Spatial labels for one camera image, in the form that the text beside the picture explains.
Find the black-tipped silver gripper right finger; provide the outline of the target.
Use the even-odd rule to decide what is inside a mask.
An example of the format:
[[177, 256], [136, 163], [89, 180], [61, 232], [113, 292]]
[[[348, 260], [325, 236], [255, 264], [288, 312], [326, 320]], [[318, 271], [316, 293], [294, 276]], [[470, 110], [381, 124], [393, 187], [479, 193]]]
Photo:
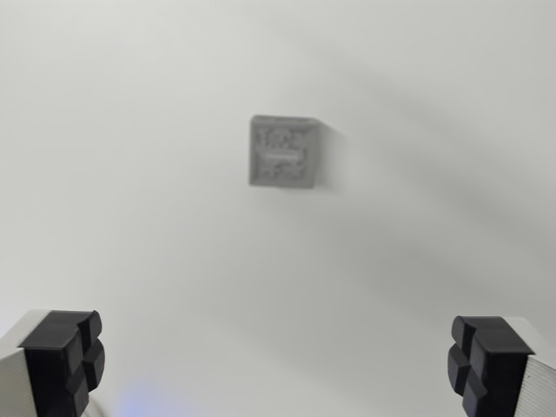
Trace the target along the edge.
[[555, 346], [520, 317], [453, 319], [452, 390], [468, 416], [555, 415]]

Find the black-tipped silver gripper left finger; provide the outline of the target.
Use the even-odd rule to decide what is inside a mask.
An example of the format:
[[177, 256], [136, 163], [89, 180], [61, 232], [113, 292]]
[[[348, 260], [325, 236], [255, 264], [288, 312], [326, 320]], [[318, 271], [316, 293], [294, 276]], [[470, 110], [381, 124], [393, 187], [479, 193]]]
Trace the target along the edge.
[[91, 397], [105, 368], [102, 330], [95, 310], [25, 313], [1, 336], [1, 415], [104, 416]]

